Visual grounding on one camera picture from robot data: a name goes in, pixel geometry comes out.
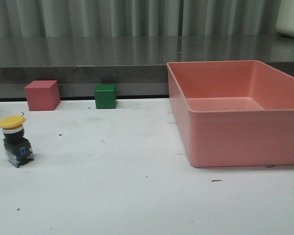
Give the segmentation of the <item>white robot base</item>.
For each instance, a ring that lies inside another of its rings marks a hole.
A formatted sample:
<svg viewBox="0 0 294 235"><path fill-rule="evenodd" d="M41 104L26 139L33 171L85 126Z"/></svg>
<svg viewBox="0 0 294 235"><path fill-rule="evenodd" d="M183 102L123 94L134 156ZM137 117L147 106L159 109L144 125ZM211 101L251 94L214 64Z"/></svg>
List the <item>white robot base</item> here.
<svg viewBox="0 0 294 235"><path fill-rule="evenodd" d="M294 0L281 0L275 30L281 35L294 38Z"/></svg>

